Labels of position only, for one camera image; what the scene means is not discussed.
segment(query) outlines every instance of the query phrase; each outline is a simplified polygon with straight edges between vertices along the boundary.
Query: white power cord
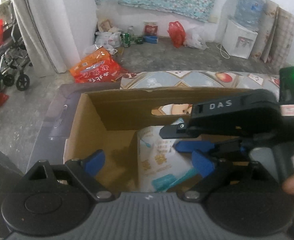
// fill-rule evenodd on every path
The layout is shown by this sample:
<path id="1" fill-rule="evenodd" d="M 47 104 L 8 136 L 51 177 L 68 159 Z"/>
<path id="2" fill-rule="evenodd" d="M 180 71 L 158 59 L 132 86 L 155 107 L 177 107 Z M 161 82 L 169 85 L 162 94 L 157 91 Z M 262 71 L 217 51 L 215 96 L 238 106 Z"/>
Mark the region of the white power cord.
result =
<path id="1" fill-rule="evenodd" d="M 230 56 L 229 56 L 229 54 L 227 53 L 227 51 L 225 51 L 225 50 L 222 49 L 222 44 L 217 44 L 216 48 L 220 50 L 220 55 L 222 55 L 223 58 L 226 58 L 226 59 L 229 59 L 229 58 L 230 58 Z"/>

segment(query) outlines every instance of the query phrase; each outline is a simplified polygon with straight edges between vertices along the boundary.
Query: gray ribbed panel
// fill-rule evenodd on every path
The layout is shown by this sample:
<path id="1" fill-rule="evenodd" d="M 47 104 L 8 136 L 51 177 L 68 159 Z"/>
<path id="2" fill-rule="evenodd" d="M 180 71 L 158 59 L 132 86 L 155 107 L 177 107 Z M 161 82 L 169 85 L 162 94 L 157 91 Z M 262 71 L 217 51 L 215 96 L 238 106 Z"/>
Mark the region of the gray ribbed panel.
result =
<path id="1" fill-rule="evenodd" d="M 7 239 L 40 238 L 13 233 Z M 201 205 L 184 202 L 175 193 L 122 193 L 113 202 L 97 204 L 90 217 L 68 234 L 41 239 L 290 240 L 285 234 L 253 238 L 230 233 L 214 224 Z"/>

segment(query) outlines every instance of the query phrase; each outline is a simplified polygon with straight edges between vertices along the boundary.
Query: red and orange package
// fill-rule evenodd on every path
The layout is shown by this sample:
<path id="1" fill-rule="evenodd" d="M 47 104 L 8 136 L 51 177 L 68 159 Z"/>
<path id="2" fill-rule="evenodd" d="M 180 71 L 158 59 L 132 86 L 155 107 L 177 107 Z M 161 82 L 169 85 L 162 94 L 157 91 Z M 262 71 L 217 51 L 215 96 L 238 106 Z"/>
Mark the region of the red and orange package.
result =
<path id="1" fill-rule="evenodd" d="M 88 83 L 113 82 L 128 71 L 114 61 L 105 48 L 101 47 L 73 66 L 70 73 L 76 83 Z"/>

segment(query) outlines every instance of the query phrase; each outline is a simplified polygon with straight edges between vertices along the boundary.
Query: green can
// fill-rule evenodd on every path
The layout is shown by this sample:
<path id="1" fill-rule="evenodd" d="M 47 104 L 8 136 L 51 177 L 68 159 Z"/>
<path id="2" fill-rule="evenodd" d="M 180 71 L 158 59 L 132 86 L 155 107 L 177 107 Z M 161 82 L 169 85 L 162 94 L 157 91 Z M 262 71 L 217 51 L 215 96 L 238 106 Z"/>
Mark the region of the green can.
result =
<path id="1" fill-rule="evenodd" d="M 125 34 L 124 34 L 124 40 L 125 40 L 125 42 L 124 42 L 124 47 L 125 47 L 125 48 L 130 47 L 130 36 L 129 36 L 128 33 L 125 33 Z"/>

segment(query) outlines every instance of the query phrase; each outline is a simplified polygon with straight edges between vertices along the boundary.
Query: white package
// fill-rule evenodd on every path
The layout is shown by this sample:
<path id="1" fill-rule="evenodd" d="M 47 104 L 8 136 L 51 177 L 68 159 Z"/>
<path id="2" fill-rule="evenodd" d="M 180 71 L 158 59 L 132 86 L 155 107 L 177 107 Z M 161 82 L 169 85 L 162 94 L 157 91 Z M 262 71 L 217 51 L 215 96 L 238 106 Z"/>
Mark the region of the white package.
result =
<path id="1" fill-rule="evenodd" d="M 178 119 L 174 124 L 182 123 Z M 138 177 L 140 192 L 165 192 L 197 174 L 191 159 L 178 153 L 173 145 L 179 139 L 162 139 L 163 126 L 138 131 Z"/>

